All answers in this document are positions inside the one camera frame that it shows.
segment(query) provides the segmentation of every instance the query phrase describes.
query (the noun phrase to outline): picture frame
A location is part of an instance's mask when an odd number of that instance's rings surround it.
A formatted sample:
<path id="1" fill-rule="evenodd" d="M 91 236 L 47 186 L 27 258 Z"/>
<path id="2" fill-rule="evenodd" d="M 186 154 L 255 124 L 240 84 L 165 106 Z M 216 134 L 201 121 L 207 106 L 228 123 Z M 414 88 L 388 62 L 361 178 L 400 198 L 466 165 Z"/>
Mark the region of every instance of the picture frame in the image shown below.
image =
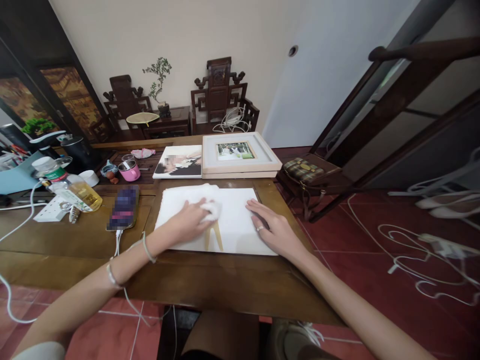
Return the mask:
<path id="1" fill-rule="evenodd" d="M 239 143 L 247 143 L 254 158 L 219 160 L 218 144 Z M 203 179 L 271 178 L 282 168 L 282 162 L 257 131 L 206 135 L 202 158 Z"/>

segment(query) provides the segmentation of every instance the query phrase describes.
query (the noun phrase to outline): plant pot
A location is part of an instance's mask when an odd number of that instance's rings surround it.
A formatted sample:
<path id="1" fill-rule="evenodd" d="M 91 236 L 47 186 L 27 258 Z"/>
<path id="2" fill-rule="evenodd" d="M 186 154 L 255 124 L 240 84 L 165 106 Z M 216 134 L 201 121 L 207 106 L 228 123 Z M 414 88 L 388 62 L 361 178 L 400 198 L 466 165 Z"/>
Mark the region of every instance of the plant pot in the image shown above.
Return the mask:
<path id="1" fill-rule="evenodd" d="M 170 105 L 169 104 L 165 104 L 165 105 L 158 105 L 158 115 L 160 116 L 160 119 L 164 119 L 164 118 L 170 118 L 171 117 L 171 114 L 170 114 Z"/>

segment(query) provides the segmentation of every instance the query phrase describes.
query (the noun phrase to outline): light blue tray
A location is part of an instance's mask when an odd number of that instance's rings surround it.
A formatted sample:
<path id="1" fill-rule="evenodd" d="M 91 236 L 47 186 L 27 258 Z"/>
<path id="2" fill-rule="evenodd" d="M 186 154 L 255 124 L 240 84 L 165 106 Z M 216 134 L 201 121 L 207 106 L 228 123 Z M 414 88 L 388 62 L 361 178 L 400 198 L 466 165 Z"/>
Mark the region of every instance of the light blue tray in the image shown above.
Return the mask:
<path id="1" fill-rule="evenodd" d="M 40 151 L 36 151 L 17 167 L 10 170 L 0 171 L 0 194 L 11 194 L 23 190 L 31 190 L 39 181 L 31 177 L 35 170 L 32 163 L 44 157 Z"/>

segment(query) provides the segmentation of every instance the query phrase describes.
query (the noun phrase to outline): hand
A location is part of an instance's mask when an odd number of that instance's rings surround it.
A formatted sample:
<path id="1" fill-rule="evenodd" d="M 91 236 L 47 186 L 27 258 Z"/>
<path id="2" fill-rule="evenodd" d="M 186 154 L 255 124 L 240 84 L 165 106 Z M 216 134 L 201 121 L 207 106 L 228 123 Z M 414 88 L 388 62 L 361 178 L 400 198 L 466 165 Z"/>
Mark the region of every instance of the hand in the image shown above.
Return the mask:
<path id="1" fill-rule="evenodd" d="M 287 258 L 291 262 L 308 253 L 300 239 L 295 235 L 285 216 L 278 215 L 273 210 L 258 201 L 248 200 L 245 206 L 248 210 L 257 213 L 268 223 L 267 228 L 260 229 L 258 232 L 262 240 L 277 254 Z M 263 226 L 262 221 L 257 216 L 252 216 L 251 220 L 256 228 Z"/>
<path id="2" fill-rule="evenodd" d="M 205 202 L 205 198 L 193 204 L 190 204 L 188 200 L 185 201 L 176 215 L 150 234 L 149 237 L 152 239 L 155 252 L 161 253 L 175 244 L 189 242 L 210 227 L 215 221 L 200 223 L 210 213 L 200 207 Z"/>

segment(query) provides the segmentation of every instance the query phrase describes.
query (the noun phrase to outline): green label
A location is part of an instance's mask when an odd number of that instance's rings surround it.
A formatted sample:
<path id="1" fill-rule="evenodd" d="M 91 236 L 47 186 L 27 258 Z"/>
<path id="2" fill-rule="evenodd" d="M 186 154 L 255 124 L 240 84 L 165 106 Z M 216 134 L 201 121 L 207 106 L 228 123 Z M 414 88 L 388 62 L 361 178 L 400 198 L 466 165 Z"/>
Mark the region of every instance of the green label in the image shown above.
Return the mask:
<path id="1" fill-rule="evenodd" d="M 68 176 L 68 173 L 65 171 L 63 167 L 59 167 L 57 170 L 54 170 L 52 172 L 49 172 L 48 174 L 45 174 L 45 177 L 48 180 L 50 180 L 52 183 L 62 181 L 66 179 L 67 176 Z"/>

